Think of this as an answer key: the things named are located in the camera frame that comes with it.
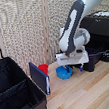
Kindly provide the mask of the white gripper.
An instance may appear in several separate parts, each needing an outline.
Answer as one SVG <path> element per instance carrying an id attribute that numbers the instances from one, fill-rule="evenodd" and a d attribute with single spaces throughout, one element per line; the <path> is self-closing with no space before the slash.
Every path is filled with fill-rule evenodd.
<path id="1" fill-rule="evenodd" d="M 80 47 L 79 49 L 74 50 L 69 55 L 66 55 L 65 53 L 57 54 L 56 59 L 58 61 L 58 65 L 59 66 L 63 65 L 66 69 L 66 72 L 68 73 L 69 73 L 68 65 L 81 64 L 80 71 L 82 72 L 84 66 L 83 63 L 87 63 L 89 61 L 88 53 L 86 52 L 84 47 Z"/>

